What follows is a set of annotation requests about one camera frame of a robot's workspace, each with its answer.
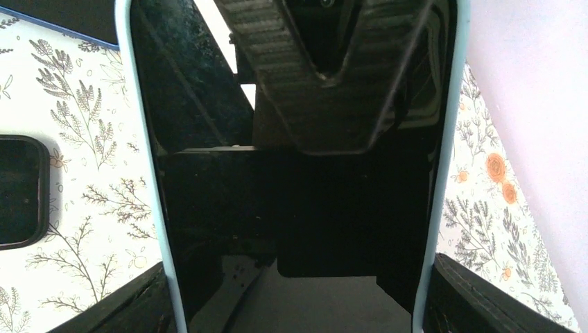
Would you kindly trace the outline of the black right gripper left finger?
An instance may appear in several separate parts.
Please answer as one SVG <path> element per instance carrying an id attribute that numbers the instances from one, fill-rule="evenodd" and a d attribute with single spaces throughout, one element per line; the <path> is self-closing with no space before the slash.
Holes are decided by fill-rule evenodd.
<path id="1" fill-rule="evenodd" d="M 152 266 L 83 313 L 51 331 L 174 332 L 173 307 L 162 263 Z"/>

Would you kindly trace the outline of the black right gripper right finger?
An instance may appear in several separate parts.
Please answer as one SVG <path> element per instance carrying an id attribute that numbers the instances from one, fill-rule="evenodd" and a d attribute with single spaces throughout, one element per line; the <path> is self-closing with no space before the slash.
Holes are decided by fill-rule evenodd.
<path id="1" fill-rule="evenodd" d="M 449 256 L 435 255 L 423 331 L 557 333 L 570 329 L 538 314 Z"/>

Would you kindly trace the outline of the black phone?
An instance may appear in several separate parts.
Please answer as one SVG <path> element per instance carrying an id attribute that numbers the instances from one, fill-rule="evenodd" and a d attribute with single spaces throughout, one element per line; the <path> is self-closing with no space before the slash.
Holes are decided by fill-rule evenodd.
<path id="1" fill-rule="evenodd" d="M 24 135 L 1 136 L 1 249 L 23 248 L 49 229 L 49 151 Z"/>

